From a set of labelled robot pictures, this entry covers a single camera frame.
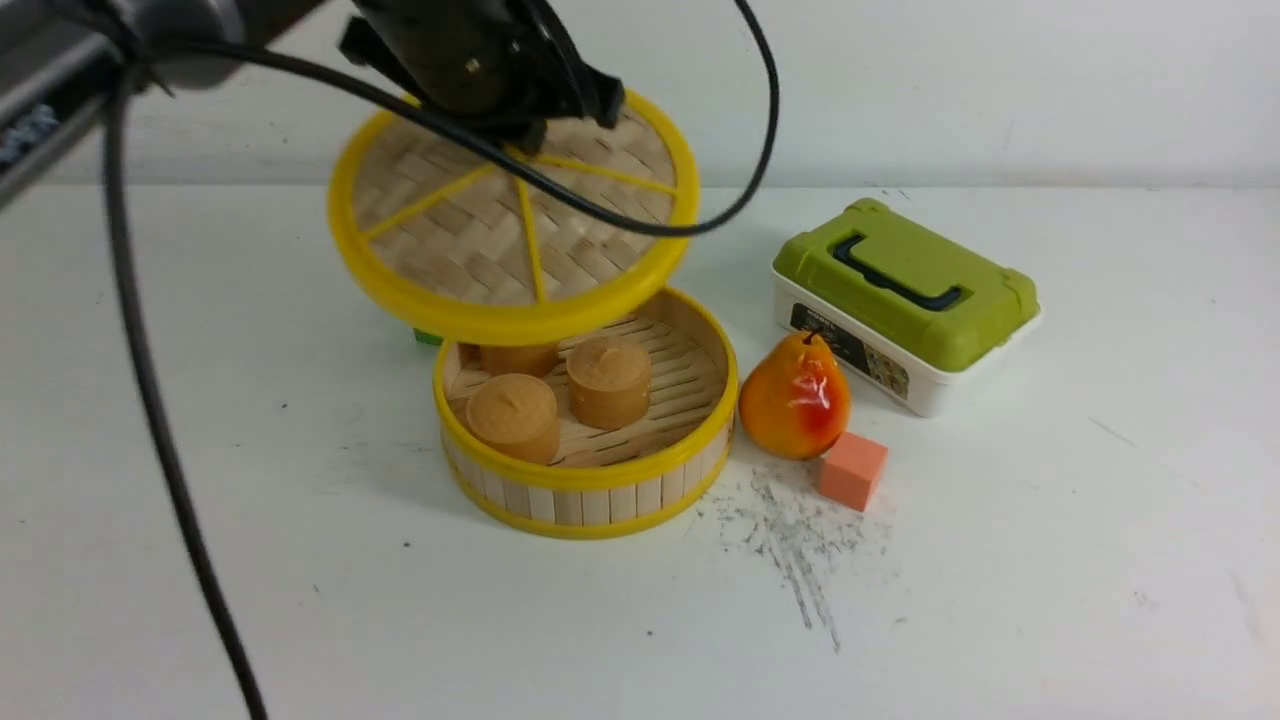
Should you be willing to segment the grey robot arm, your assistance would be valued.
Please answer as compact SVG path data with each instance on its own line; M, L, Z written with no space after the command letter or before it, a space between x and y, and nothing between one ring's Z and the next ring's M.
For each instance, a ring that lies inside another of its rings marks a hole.
M211 88L315 1L5 1L3 201L58 164L116 88ZM550 120L604 129L623 83L589 65L545 1L358 1L340 54L407 92L466 149L540 150Z

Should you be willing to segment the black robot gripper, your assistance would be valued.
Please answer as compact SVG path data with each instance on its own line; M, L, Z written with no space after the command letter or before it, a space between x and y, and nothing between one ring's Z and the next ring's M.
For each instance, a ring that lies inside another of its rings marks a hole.
M616 127L626 99L547 1L358 1L339 50L494 145L540 152L550 120Z

